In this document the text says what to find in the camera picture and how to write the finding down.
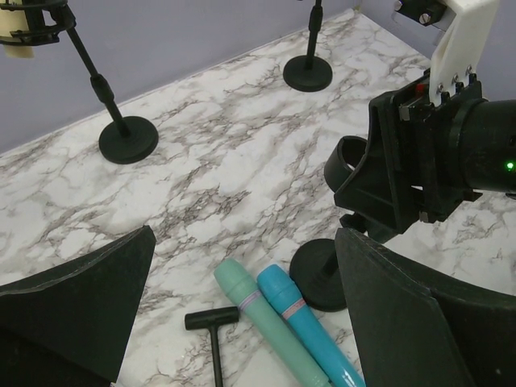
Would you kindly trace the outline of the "mint green microphone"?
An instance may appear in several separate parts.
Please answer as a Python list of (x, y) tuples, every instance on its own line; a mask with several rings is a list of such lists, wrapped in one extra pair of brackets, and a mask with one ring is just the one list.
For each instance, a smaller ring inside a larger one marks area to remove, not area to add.
[(326, 373), (268, 303), (255, 279), (241, 263), (225, 259), (215, 269), (214, 277), (226, 297), (251, 320), (300, 385), (331, 384)]

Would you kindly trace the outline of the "blue microphone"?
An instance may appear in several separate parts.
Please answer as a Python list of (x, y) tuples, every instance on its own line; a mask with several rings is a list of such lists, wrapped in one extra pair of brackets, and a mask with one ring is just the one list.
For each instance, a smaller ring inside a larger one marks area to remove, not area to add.
[(257, 284), (268, 303), (289, 324), (334, 386), (366, 386), (364, 378), (338, 348), (281, 267), (272, 264), (265, 268), (258, 275)]

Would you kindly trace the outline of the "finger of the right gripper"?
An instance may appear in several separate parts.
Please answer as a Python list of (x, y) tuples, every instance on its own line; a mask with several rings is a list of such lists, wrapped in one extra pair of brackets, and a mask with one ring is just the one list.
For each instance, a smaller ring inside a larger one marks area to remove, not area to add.
[(367, 139), (347, 135), (336, 148), (343, 177), (335, 204), (352, 211), (355, 229), (377, 242), (404, 233), (419, 220), (424, 203), (423, 192), (410, 184), (401, 165), (394, 95), (383, 93), (369, 103)]

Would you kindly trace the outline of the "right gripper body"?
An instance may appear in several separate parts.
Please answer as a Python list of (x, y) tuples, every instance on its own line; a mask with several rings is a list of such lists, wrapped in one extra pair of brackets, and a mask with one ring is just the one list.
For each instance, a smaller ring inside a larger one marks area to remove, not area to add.
[(460, 125), (472, 108), (484, 101), (475, 73), (452, 84), (455, 94), (438, 94), (430, 101), (430, 71), (397, 91), (400, 145), (410, 170), (411, 185), (421, 189), (419, 218), (445, 221), (463, 202), (475, 202), (479, 189), (470, 187), (460, 170)]

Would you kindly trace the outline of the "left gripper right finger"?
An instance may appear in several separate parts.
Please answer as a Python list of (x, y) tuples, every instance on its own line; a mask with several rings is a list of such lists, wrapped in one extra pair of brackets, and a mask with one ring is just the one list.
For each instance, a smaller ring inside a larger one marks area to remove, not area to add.
[(515, 299), (440, 273), (350, 228), (336, 255), (369, 386), (512, 386)]

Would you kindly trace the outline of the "cream microphone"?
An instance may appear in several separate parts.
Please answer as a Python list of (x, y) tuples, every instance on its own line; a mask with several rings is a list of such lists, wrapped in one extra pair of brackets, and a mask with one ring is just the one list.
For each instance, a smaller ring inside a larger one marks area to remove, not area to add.
[[(9, 41), (20, 42), (13, 39), (12, 31), (26, 31), (28, 29), (27, 17), (22, 10), (1, 10), (1, 38)], [(31, 47), (2, 44), (7, 57), (18, 59), (31, 59), (34, 52)]]

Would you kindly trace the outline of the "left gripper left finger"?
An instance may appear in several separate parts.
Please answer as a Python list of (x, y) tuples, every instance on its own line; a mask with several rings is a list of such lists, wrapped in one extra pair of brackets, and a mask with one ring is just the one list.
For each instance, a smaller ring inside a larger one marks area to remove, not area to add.
[(1, 288), (3, 382), (115, 382), (156, 246), (149, 226)]

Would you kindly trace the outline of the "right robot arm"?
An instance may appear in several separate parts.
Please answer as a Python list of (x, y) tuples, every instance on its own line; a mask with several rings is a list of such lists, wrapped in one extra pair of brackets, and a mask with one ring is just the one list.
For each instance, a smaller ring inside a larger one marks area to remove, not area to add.
[(374, 98), (368, 136), (343, 137), (324, 167), (342, 224), (379, 243), (485, 191), (515, 193), (514, 101), (486, 100), (470, 73), (432, 102), (429, 80)]

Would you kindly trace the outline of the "black round-base clip stand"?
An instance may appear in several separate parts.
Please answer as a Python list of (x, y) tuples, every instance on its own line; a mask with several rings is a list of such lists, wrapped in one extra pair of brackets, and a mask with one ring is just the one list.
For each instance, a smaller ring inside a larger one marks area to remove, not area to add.
[(292, 89), (305, 93), (327, 88), (333, 79), (331, 65), (315, 55), (318, 33), (323, 22), (323, 6), (316, 0), (310, 12), (309, 37), (305, 55), (290, 59), (283, 69), (283, 79)]

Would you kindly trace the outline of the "black stand with shock mount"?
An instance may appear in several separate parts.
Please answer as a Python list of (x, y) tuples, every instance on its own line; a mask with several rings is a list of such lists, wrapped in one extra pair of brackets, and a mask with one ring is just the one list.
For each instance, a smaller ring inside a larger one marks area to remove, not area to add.
[(1, 45), (34, 47), (55, 44), (59, 34), (68, 34), (90, 75), (90, 84), (101, 104), (112, 118), (101, 132), (98, 148), (103, 157), (114, 164), (133, 164), (148, 157), (159, 142), (153, 123), (139, 116), (123, 116), (116, 105), (114, 92), (97, 70), (77, 33), (77, 21), (66, 0), (2, 1), (1, 10), (22, 10), (27, 17), (26, 31), (12, 31), (13, 39), (1, 38)]

